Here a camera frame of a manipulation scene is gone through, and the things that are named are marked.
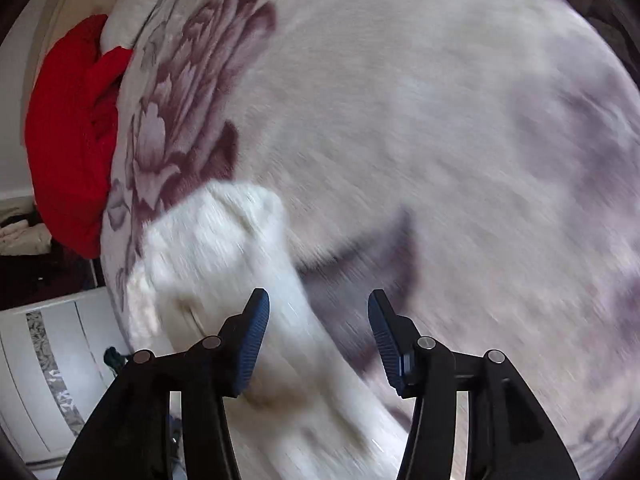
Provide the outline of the white fluffy fleece garment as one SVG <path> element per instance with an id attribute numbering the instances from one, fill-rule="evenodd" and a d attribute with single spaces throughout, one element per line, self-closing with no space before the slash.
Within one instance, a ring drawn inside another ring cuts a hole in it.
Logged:
<path id="1" fill-rule="evenodd" d="M 245 479 L 391 479 L 407 441 L 311 310 L 280 198 L 209 182 L 147 224 L 125 286 L 136 349 L 230 356 L 232 448 Z"/>

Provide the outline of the floral purple plush blanket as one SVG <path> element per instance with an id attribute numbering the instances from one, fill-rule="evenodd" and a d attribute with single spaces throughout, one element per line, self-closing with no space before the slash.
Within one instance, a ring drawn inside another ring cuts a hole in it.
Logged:
<path id="1" fill-rule="evenodd" d="M 181 352 L 255 288 L 228 404 L 247 479 L 390 479 L 411 406 L 370 292 L 497 348 L 578 474 L 639 420 L 639 91 L 565 0 L 117 0 L 134 52 L 103 216 L 130 346 Z"/>

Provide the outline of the white wardrobe door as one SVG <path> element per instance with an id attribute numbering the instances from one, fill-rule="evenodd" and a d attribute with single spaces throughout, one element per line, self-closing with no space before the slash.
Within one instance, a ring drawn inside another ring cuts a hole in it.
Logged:
<path id="1" fill-rule="evenodd" d="M 114 380 L 109 348 L 130 353 L 104 287 L 1 313 L 1 429 L 27 466 L 64 460 Z"/>

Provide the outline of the red pillow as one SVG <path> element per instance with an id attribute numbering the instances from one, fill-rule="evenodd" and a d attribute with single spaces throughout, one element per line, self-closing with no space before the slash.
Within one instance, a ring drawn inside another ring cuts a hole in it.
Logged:
<path id="1" fill-rule="evenodd" d="M 132 51 L 101 52 L 105 14 L 91 15 L 44 58 L 29 98 L 25 145 L 35 202 L 53 238 L 99 257 L 111 189 L 117 97 Z"/>

